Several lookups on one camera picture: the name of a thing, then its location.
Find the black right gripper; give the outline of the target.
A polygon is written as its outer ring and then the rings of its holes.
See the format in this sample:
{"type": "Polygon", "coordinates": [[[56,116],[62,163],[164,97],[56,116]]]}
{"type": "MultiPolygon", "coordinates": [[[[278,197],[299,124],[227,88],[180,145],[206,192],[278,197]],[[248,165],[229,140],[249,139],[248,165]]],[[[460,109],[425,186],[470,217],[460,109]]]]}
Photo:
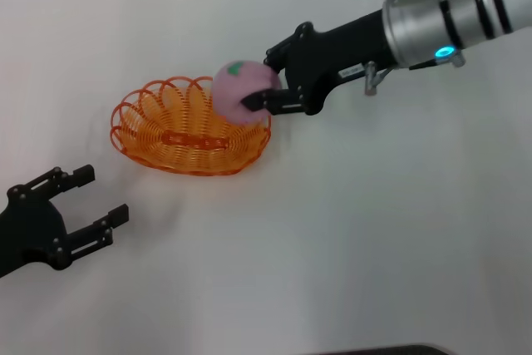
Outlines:
{"type": "Polygon", "coordinates": [[[270,47],[264,58],[264,65],[276,73],[285,70],[288,88],[303,100],[289,89],[270,88],[246,96],[241,104],[273,116],[304,112],[313,116],[335,87],[353,79],[340,76],[340,71],[369,62],[377,70],[393,66],[381,10],[327,32],[316,32],[311,22],[303,22],[291,36],[270,47]]]}

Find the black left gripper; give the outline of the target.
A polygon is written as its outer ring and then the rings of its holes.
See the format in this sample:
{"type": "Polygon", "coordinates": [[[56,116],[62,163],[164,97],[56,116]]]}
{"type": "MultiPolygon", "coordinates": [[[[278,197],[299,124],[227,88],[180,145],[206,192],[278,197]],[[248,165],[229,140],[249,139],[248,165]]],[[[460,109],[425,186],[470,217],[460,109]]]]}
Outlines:
{"type": "Polygon", "coordinates": [[[113,244],[113,230],[129,221],[126,204],[92,224],[67,234],[63,218],[51,198],[96,179],[91,165],[72,173],[60,167],[36,179],[12,187],[1,213],[1,275],[4,277],[31,263],[63,270],[74,261],[113,244]]]}

